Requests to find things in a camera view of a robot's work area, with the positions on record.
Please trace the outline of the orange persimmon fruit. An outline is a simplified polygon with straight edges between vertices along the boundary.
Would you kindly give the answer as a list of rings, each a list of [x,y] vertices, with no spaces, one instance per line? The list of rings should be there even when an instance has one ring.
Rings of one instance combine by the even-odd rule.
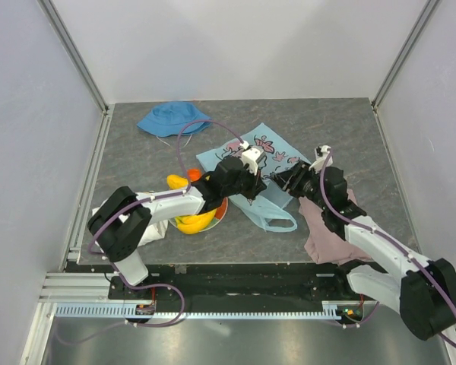
[[[202,172],[197,168],[191,168],[187,170],[187,176],[191,182],[194,182],[202,177]]]

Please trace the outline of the yellow lemon fruit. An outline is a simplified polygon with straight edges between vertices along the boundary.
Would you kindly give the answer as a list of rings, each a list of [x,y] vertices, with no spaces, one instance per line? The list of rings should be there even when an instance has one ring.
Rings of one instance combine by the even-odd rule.
[[[166,183],[170,189],[184,189],[188,186],[188,180],[185,177],[170,174],[166,178]]]

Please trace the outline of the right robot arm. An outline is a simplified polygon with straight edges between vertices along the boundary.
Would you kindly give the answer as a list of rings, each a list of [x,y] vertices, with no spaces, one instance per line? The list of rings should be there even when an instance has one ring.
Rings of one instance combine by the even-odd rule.
[[[363,294],[398,313],[420,340],[456,325],[456,271],[445,259],[431,260],[384,232],[353,202],[342,170],[323,163],[320,170],[300,161],[271,180],[296,198],[321,209],[325,227],[361,249],[380,266],[352,264],[333,280],[341,299]]]

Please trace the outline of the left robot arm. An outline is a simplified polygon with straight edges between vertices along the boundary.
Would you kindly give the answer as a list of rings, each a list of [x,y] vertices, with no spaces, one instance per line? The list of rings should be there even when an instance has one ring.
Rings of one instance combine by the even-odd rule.
[[[148,269],[138,246],[146,229],[178,216],[200,215],[218,209],[232,195],[254,199],[266,189],[261,178],[260,157],[228,156],[213,171],[185,188],[139,198],[123,186],[103,203],[87,222],[87,229],[103,254],[125,281],[135,299],[151,291]]]

